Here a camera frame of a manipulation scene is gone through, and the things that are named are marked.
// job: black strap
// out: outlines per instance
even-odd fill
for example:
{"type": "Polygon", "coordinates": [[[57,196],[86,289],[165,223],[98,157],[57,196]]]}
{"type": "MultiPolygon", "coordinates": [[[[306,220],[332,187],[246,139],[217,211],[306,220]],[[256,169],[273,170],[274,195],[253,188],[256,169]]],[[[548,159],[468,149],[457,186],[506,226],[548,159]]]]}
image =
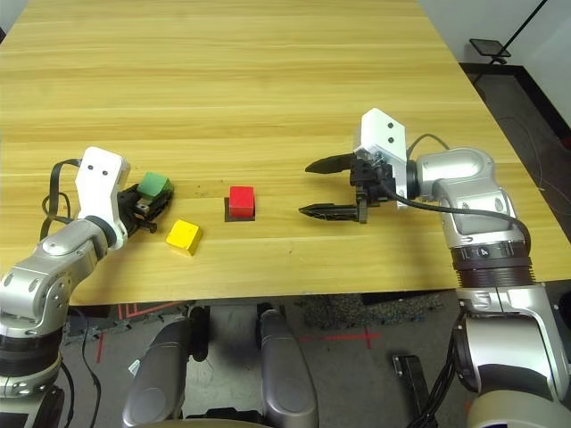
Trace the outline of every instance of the black strap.
{"type": "Polygon", "coordinates": [[[42,201],[42,208],[46,213],[46,219],[44,220],[44,223],[42,224],[42,228],[39,233],[40,241],[49,234],[50,226],[52,225],[53,221],[59,221],[65,224],[71,222],[70,198],[68,198],[67,194],[60,192],[60,174],[62,173],[63,165],[73,165],[74,167],[79,167],[80,164],[81,164],[81,159],[67,159],[56,163],[52,168],[52,173],[50,175],[50,191],[49,194],[46,196],[46,198],[42,201]],[[63,196],[65,203],[67,205],[68,217],[62,217],[57,215],[60,195],[63,196]],[[46,210],[46,201],[49,201],[47,210],[46,210]]]}

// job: green cube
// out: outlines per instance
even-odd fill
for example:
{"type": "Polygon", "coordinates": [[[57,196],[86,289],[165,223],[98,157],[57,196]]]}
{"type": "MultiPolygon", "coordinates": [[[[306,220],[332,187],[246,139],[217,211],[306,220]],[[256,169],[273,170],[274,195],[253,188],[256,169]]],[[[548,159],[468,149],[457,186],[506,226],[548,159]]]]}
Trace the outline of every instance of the green cube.
{"type": "Polygon", "coordinates": [[[137,186],[137,191],[150,201],[165,190],[172,190],[170,180],[154,172],[147,172],[137,186]]]}

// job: small black square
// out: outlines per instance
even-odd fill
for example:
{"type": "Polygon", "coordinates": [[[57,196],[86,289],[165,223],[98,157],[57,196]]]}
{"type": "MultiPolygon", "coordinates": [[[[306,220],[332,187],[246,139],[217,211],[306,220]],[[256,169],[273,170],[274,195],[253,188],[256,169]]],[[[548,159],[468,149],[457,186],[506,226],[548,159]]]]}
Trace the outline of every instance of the small black square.
{"type": "Polygon", "coordinates": [[[253,217],[231,217],[230,216],[230,198],[224,198],[224,221],[227,223],[233,221],[255,221],[256,219],[256,208],[253,209],[253,217]]]}
{"type": "Polygon", "coordinates": [[[505,58],[511,56],[507,49],[502,51],[503,45],[498,40],[470,38],[470,43],[482,56],[501,56],[505,58]]]}

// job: white wall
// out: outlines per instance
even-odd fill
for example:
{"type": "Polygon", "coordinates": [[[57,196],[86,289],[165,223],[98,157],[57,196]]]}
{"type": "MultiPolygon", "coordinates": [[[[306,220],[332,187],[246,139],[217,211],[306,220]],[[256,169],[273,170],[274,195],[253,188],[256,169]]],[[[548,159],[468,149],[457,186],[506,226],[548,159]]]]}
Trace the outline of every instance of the white wall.
{"type": "Polygon", "coordinates": [[[418,0],[418,2],[458,61],[488,62],[489,58],[479,56],[468,40],[488,38],[500,40],[502,43],[507,42],[539,0],[418,0]]]}
{"type": "Polygon", "coordinates": [[[18,19],[28,0],[0,0],[0,28],[7,33],[18,19]]]}
{"type": "Polygon", "coordinates": [[[525,59],[524,66],[571,126],[571,17],[525,59]]]}
{"type": "MultiPolygon", "coordinates": [[[[488,62],[470,38],[506,43],[540,0],[418,0],[459,62],[488,62]]],[[[571,126],[571,0],[548,0],[508,49],[571,126]]]]}

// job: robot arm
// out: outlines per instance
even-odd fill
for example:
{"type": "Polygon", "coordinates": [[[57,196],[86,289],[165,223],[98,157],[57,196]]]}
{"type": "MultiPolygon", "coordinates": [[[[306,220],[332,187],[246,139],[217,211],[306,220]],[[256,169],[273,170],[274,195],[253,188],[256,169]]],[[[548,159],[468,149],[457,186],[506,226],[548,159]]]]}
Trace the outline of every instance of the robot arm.
{"type": "Polygon", "coordinates": [[[527,229],[495,182],[492,158],[460,148],[409,160],[402,125],[373,109],[363,116],[352,154],[306,170],[342,169],[351,171],[356,205],[314,204],[302,213],[364,223],[369,206],[388,200],[399,209],[441,213],[465,315],[453,330],[455,367],[463,384],[480,394],[468,426],[565,426],[571,418],[560,404],[569,384],[567,356],[544,285],[534,281],[527,229]],[[438,206],[412,201],[419,196],[438,206]]]}
{"type": "Polygon", "coordinates": [[[0,425],[55,427],[62,390],[54,385],[70,296],[109,249],[154,219],[172,191],[135,210],[136,186],[121,192],[128,164],[117,154],[86,150],[76,185],[81,212],[43,239],[0,283],[0,425]]]}

